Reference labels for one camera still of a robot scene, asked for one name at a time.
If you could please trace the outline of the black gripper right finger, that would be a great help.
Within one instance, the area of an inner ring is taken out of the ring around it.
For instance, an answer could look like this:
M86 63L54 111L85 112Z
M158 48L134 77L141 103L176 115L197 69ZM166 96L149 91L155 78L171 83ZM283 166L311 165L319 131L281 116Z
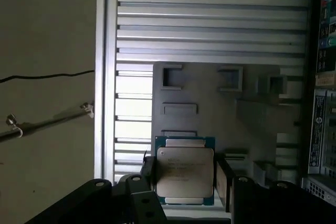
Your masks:
M237 176L215 155L215 188L232 223L335 223L335 206L285 181L268 188Z

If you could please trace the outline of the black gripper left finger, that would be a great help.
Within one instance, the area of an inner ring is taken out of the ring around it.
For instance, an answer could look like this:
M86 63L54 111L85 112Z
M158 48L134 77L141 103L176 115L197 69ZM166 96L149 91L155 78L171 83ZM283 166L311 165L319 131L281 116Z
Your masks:
M113 184L92 179L60 199L28 223L166 223L152 190L156 158L146 156L140 173Z

